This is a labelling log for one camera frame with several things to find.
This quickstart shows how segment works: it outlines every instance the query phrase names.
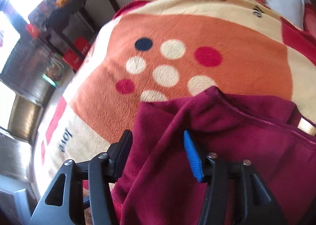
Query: pillow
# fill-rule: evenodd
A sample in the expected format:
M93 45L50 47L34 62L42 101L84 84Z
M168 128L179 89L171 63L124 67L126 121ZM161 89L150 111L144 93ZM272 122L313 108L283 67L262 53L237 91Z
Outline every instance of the pillow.
M264 3L303 30L304 0L265 0Z

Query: fleece blanket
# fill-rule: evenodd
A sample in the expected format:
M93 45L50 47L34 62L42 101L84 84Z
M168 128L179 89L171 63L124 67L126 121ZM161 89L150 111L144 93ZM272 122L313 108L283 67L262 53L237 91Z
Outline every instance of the fleece blanket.
M132 129L140 101L212 85L291 100L315 123L315 43L256 0L136 0L101 29L64 92L42 144L44 169L52 177L66 159L107 151Z

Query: red dot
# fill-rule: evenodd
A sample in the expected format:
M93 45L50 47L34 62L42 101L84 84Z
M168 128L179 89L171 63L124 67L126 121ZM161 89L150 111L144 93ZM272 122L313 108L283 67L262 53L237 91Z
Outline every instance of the red dot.
M129 94L135 90L135 85L130 79L122 79L116 83L116 90L121 94Z
M207 46L198 48L194 57L198 63L204 66L218 66L222 62L221 54L216 49Z

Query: red box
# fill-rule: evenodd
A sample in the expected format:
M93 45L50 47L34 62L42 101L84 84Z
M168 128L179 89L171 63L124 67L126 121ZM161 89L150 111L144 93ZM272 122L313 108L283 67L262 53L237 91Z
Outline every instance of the red box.
M91 48L91 45L84 39L83 37L78 37L77 40L74 42L75 47L81 51L81 53L86 56L89 49ZM68 50L64 56L63 60L70 66L72 69L77 71L83 61L78 57L76 53L74 53L72 50Z

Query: black clamp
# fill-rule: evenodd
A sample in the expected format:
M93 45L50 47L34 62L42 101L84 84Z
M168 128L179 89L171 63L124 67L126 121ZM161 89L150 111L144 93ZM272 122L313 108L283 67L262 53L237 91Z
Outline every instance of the black clamp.
M287 225L281 207L261 175L248 159L226 162L214 152L203 152L189 133L184 147L193 171L201 183L207 183L198 225L223 225L228 199L228 180L236 185L234 225Z
M40 199L30 225L84 225L84 209L91 207L94 225L119 225L109 183L122 176L132 146L132 132L90 161L64 162ZM89 198L83 198L83 180L89 179Z

